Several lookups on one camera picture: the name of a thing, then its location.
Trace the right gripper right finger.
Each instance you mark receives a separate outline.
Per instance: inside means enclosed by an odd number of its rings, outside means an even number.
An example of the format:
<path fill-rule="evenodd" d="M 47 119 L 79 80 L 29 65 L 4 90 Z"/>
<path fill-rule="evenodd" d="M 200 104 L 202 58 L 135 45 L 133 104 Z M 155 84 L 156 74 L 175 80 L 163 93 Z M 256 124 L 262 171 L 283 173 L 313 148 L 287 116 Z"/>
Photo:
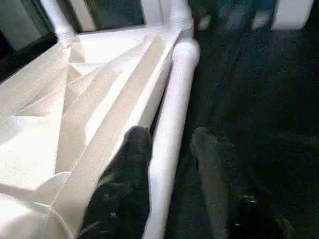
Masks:
<path fill-rule="evenodd" d="M 233 142 L 207 127 L 193 132 L 191 153 L 215 238 L 299 238 L 290 176 L 298 145 L 284 135 Z"/>

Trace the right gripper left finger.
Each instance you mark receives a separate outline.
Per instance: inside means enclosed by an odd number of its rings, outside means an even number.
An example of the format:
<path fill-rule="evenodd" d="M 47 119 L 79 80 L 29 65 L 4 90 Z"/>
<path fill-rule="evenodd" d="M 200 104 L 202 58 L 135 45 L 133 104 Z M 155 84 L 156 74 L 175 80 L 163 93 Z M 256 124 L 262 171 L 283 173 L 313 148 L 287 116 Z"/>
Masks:
<path fill-rule="evenodd" d="M 79 239 L 140 239 L 150 212 L 152 136 L 134 126 L 100 176 L 86 208 Z"/>

